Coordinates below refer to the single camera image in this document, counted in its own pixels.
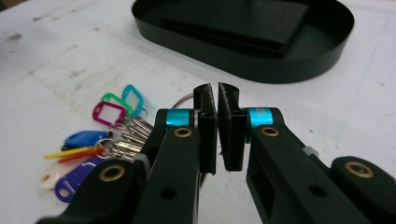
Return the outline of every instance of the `black tray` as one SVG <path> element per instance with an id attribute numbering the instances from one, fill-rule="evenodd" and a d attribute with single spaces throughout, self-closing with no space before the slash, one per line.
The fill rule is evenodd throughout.
<path id="1" fill-rule="evenodd" d="M 303 81 L 327 71 L 337 62 L 354 24 L 352 13 L 337 1 L 293 1 L 308 4 L 309 9 L 287 50 L 279 54 L 166 27 L 159 15 L 172 1 L 136 0 L 132 12 L 143 37 L 238 77 L 264 83 Z"/>

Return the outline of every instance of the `white table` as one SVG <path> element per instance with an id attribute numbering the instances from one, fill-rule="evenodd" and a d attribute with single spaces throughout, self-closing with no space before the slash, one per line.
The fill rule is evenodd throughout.
<path id="1" fill-rule="evenodd" d="M 134 84 L 148 121 L 198 85 L 238 87 L 240 105 L 281 109 L 294 133 L 330 165 L 336 157 L 369 160 L 396 176 L 396 2 L 344 0 L 356 23 L 339 62 L 295 84 L 244 80 L 144 39 L 132 1 L 34 0 L 0 13 L 0 218 L 34 223 L 66 204 L 38 187 L 66 136 L 98 130 L 92 109 L 108 91 Z M 188 102 L 184 107 L 191 107 Z M 249 147 L 246 147 L 245 161 Z M 261 223 L 246 170 L 210 176 L 200 223 Z"/>

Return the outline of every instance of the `key tag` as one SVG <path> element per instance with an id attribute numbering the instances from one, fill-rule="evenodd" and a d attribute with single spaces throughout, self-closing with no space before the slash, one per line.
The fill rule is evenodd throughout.
<path id="1" fill-rule="evenodd" d="M 124 107 L 105 101 L 99 103 L 92 112 L 94 120 L 110 127 L 116 123 L 123 123 L 125 116 L 126 110 Z"/>
<path id="2" fill-rule="evenodd" d="M 107 138 L 104 131 L 81 131 L 74 133 L 64 140 L 65 147 L 90 147 L 100 139 Z"/>
<path id="3" fill-rule="evenodd" d="M 140 92 L 131 84 L 127 85 L 122 92 L 122 100 L 132 108 L 132 113 L 128 115 L 137 117 L 143 109 L 144 99 Z"/>
<path id="4" fill-rule="evenodd" d="M 103 101 L 103 102 L 109 102 L 109 103 L 111 103 L 111 104 L 120 105 L 120 106 L 124 107 L 125 110 L 126 110 L 126 114 L 127 114 L 128 116 L 132 113 L 132 108 L 131 108 L 131 106 L 128 105 L 124 100 L 122 100 L 120 97 L 116 96 L 116 95 L 115 95 L 114 93 L 112 93 L 112 92 L 106 93 L 106 94 L 102 97 L 101 101 Z"/>
<path id="5" fill-rule="evenodd" d="M 104 161 L 106 161 L 106 159 L 97 156 L 90 157 L 70 173 L 63 176 L 55 185 L 56 197 L 61 202 L 70 203 L 82 181 L 84 181 L 97 165 Z"/>
<path id="6" fill-rule="evenodd" d="M 47 169 L 40 178 L 39 187 L 41 189 L 52 190 L 55 188 L 56 183 L 66 174 L 76 169 L 87 158 L 68 161 L 64 163 L 56 163 Z"/>

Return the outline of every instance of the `green key tag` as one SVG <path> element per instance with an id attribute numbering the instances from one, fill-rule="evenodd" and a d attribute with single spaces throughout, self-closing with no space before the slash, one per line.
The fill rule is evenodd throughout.
<path id="1" fill-rule="evenodd" d="M 126 115 L 130 116 L 133 112 L 132 108 L 130 105 L 128 105 L 124 100 L 122 100 L 120 97 L 116 96 L 112 92 L 106 93 L 103 97 L 102 100 L 103 102 L 108 102 L 114 105 L 120 105 L 125 108 L 126 110 Z"/>
<path id="2" fill-rule="evenodd" d="M 136 117 L 140 114 L 143 109 L 144 99 L 140 92 L 131 84 L 125 87 L 122 92 L 122 100 L 126 102 L 132 108 L 132 113 L 128 115 L 130 117 Z"/>

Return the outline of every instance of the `pink key tag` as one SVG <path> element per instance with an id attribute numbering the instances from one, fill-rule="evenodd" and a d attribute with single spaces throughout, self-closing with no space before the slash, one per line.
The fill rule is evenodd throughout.
<path id="1" fill-rule="evenodd" d="M 125 116 L 126 110 L 124 107 L 104 101 L 99 103 L 92 112 L 94 120 L 107 126 L 113 126 L 116 123 L 123 123 Z"/>

